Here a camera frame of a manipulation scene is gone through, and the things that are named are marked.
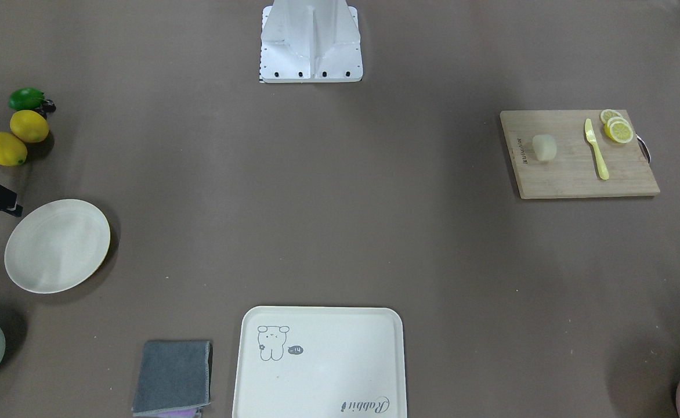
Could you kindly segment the cream round plate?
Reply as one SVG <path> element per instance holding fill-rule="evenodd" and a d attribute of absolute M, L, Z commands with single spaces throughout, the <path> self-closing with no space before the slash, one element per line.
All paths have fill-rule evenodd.
<path fill-rule="evenodd" d="M 106 215 L 90 202 L 51 201 L 14 228 L 4 250 L 4 267 L 11 281 L 25 291 L 66 291 L 99 269 L 110 236 Z"/>

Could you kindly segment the white steamed bun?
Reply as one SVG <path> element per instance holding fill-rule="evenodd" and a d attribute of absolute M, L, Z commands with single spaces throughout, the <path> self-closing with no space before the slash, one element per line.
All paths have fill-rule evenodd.
<path fill-rule="evenodd" d="M 547 162 L 552 161 L 557 154 L 556 138 L 549 134 L 534 135 L 531 140 L 533 145 L 534 156 L 537 161 Z"/>

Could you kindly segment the cream rabbit tray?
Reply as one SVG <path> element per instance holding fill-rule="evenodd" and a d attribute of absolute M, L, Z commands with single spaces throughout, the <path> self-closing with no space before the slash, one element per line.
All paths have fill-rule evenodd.
<path fill-rule="evenodd" d="M 389 308 L 257 306 L 240 328 L 234 417 L 406 417 L 403 321 Z"/>

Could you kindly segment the yellow lemon near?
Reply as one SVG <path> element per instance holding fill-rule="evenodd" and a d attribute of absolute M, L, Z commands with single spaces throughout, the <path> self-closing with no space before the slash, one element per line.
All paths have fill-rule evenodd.
<path fill-rule="evenodd" d="M 23 141 L 9 132 L 0 132 L 0 165 L 15 167 L 24 164 L 28 150 Z"/>

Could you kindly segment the yellow lemon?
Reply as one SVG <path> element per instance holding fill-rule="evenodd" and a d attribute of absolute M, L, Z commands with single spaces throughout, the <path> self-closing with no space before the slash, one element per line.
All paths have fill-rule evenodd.
<path fill-rule="evenodd" d="M 9 132 L 0 132 L 0 165 L 15 167 L 24 164 L 28 150 L 23 141 Z"/>
<path fill-rule="evenodd" d="M 40 143 L 50 134 L 46 119 L 32 110 L 15 112 L 9 119 L 9 129 L 25 143 Z"/>

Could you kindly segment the yellow lemon far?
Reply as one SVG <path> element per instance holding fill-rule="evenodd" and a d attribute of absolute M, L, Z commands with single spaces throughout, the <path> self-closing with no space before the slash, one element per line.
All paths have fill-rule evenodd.
<path fill-rule="evenodd" d="M 9 119 L 9 129 L 25 143 L 40 143 L 50 134 L 46 119 L 32 110 L 15 112 Z"/>

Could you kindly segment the lemon slice front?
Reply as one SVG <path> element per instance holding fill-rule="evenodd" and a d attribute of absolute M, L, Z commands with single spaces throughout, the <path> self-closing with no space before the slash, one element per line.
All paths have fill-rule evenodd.
<path fill-rule="evenodd" d="M 634 130 L 624 120 L 608 122 L 608 124 L 603 126 L 603 130 L 616 143 L 629 143 L 635 136 Z"/>

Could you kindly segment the lemon slice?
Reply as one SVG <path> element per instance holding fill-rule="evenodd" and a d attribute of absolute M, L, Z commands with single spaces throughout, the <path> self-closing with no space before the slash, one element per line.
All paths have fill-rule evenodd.
<path fill-rule="evenodd" d="M 603 130 L 616 143 L 629 143 L 635 136 L 634 130 L 624 120 L 608 122 L 608 124 L 603 126 Z"/>
<path fill-rule="evenodd" d="M 605 124 L 605 125 L 609 125 L 611 119 L 614 119 L 616 117 L 618 117 L 620 119 L 624 119 L 623 114 L 621 114 L 621 112 L 616 111 L 614 109 L 603 109 L 601 111 L 599 117 L 600 117 L 601 122 L 603 122 L 603 124 Z"/>

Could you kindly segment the green lime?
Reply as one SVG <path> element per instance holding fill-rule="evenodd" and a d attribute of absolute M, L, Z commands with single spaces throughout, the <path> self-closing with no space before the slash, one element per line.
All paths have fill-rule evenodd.
<path fill-rule="evenodd" d="M 33 110 L 41 107 L 45 100 L 45 93 L 38 88 L 19 88 L 9 95 L 8 106 L 14 111 Z"/>

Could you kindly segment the lemon slice back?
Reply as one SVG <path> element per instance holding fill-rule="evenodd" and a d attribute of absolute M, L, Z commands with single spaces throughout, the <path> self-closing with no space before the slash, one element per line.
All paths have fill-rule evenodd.
<path fill-rule="evenodd" d="M 616 111 L 614 109 L 603 109 L 601 111 L 599 117 L 600 117 L 601 122 L 603 122 L 603 124 L 605 124 L 605 125 L 609 125 L 611 119 L 614 119 L 616 117 L 618 117 L 620 119 L 624 119 L 623 114 L 621 114 L 621 112 Z"/>

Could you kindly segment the dark cherry fruit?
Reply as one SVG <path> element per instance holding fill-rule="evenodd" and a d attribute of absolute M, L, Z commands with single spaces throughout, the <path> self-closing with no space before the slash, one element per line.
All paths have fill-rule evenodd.
<path fill-rule="evenodd" d="M 40 106 L 36 107 L 34 111 L 40 114 L 41 117 L 47 118 L 48 114 L 52 114 L 56 109 L 56 104 L 52 100 L 46 99 L 41 101 Z"/>

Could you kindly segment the yellow plastic knife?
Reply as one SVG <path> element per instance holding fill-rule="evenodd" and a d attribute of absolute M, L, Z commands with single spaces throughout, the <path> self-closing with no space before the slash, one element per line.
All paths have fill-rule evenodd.
<path fill-rule="evenodd" d="M 595 163 L 598 178 L 600 178 L 603 181 L 607 181 L 610 178 L 610 173 L 607 168 L 607 164 L 603 159 L 602 151 L 598 146 L 598 140 L 596 138 L 592 125 L 592 120 L 590 118 L 586 118 L 584 121 L 584 135 L 585 140 L 587 141 L 587 143 L 589 143 L 592 149 L 593 161 Z"/>

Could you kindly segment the bamboo cutting board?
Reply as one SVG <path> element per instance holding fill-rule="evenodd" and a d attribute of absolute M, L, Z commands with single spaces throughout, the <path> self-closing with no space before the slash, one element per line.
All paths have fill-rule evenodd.
<path fill-rule="evenodd" d="M 647 154 L 634 138 L 616 143 L 603 130 L 600 110 L 504 110 L 504 130 L 515 180 L 523 199 L 577 199 L 640 197 L 659 195 L 659 186 Z M 584 121 L 593 129 L 607 164 L 610 178 L 603 181 L 585 140 Z M 531 140 L 534 135 L 556 138 L 557 154 L 552 161 L 537 161 Z"/>

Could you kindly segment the grey folded cloth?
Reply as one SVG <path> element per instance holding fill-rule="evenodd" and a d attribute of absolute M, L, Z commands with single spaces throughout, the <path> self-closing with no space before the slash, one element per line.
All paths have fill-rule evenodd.
<path fill-rule="evenodd" d="M 209 405 L 208 340 L 151 340 L 143 345 L 134 417 L 200 417 Z"/>

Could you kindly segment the white central mounting column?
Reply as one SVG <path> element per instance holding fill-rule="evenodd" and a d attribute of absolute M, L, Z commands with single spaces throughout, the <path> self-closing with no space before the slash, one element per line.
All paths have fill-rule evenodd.
<path fill-rule="evenodd" d="M 359 14 L 347 2 L 274 1 L 261 16 L 260 82 L 362 80 Z"/>

